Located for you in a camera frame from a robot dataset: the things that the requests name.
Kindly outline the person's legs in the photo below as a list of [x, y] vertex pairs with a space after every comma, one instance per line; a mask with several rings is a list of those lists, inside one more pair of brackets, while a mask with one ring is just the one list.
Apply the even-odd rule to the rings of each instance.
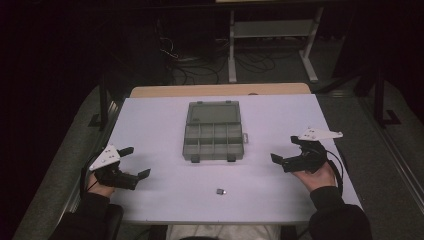
[[280, 240], [279, 225], [169, 225], [166, 240]]

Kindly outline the wooden table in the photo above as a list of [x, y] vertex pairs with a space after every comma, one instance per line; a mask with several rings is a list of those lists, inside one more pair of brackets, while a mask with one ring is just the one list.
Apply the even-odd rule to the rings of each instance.
[[310, 94], [305, 83], [219, 84], [135, 87], [130, 98]]

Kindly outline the black metal stand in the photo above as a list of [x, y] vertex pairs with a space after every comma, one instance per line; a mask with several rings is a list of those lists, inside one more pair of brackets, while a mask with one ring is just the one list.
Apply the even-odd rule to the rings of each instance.
[[103, 74], [99, 79], [99, 112], [91, 117], [89, 127], [97, 127], [100, 131], [103, 131], [109, 121], [109, 107], [111, 104], [110, 94], [108, 91], [108, 85], [106, 75]]
[[383, 77], [382, 68], [380, 65], [376, 66], [376, 80], [374, 86], [374, 110], [373, 115], [377, 124], [385, 129], [387, 125], [399, 125], [400, 119], [393, 110], [384, 109], [384, 95], [385, 95], [385, 80]]

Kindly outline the white metal stand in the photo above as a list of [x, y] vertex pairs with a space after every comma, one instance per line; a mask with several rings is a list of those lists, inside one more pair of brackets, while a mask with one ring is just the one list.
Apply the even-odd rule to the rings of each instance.
[[320, 25], [324, 8], [319, 7], [312, 19], [276, 20], [276, 21], [236, 21], [235, 13], [230, 12], [229, 24], [229, 82], [237, 82], [237, 73], [234, 57], [234, 40], [257, 37], [306, 37], [305, 46], [298, 51], [304, 69], [311, 83], [318, 82], [318, 76], [309, 59], [314, 40]]

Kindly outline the grey plastic compartment box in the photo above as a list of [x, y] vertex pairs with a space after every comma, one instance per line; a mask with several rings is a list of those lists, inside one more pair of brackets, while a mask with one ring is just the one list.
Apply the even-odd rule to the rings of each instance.
[[186, 161], [236, 162], [244, 156], [244, 144], [238, 101], [189, 103], [182, 151]]

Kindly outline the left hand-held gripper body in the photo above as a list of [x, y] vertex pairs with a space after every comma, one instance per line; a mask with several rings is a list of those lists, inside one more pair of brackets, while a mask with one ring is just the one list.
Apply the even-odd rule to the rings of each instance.
[[90, 165], [89, 170], [104, 186], [134, 190], [139, 182], [138, 177], [120, 170], [121, 158], [114, 145], [107, 145]]

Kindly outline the person's left hand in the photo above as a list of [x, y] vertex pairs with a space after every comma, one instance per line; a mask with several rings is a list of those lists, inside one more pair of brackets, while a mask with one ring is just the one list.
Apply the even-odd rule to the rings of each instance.
[[95, 175], [91, 174], [88, 178], [87, 192], [110, 198], [115, 188], [100, 184]]

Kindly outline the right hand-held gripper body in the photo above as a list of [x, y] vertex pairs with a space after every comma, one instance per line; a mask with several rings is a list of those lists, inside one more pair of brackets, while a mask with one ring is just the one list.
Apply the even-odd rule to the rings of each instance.
[[284, 159], [283, 170], [285, 172], [309, 171], [314, 173], [328, 160], [327, 150], [321, 140], [341, 138], [343, 133], [308, 128], [297, 136], [306, 144], [299, 146], [301, 153], [298, 156]]

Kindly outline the person's right hand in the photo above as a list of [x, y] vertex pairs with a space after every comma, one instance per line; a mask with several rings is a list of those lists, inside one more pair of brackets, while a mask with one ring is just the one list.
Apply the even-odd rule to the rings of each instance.
[[335, 174], [328, 163], [325, 163], [315, 173], [298, 171], [294, 172], [293, 175], [305, 185], [309, 192], [312, 192], [321, 187], [336, 185]]

